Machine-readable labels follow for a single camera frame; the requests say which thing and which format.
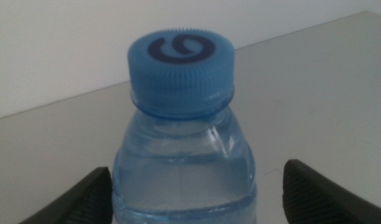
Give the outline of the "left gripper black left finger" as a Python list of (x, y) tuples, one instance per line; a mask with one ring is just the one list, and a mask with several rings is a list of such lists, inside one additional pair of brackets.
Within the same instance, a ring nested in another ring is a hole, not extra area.
[(112, 180), (107, 167), (97, 167), (22, 224), (112, 223)]

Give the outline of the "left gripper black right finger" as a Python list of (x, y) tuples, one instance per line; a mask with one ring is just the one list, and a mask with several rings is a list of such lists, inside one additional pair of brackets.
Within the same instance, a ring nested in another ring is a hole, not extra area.
[(298, 159), (283, 171), (283, 209), (289, 223), (381, 224), (381, 208)]

